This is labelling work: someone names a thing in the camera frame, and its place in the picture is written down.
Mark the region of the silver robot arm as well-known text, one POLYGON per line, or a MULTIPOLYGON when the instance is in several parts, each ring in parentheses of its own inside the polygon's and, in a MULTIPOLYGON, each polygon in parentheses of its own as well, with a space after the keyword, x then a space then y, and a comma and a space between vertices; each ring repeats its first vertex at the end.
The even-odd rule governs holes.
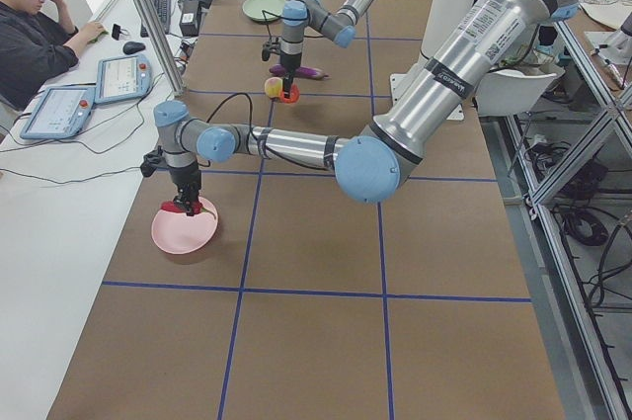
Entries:
POLYGON ((335 12, 327 10, 320 0, 285 2, 278 42, 279 64, 284 69, 280 91, 282 100, 297 100, 293 92, 294 78, 301 66, 305 30, 310 28, 335 45, 346 48, 356 37, 357 23, 373 2, 374 0, 346 0, 335 12))
POLYGON ((390 198, 422 162, 429 138, 497 70, 523 30, 572 17, 578 0, 434 0, 433 7, 447 20, 446 40, 410 68, 392 108, 353 138, 216 124, 191 117, 180 101, 159 104, 157 156, 178 190, 163 209, 201 213, 199 162, 223 162, 236 153, 330 170, 340 188, 362 203, 390 198))

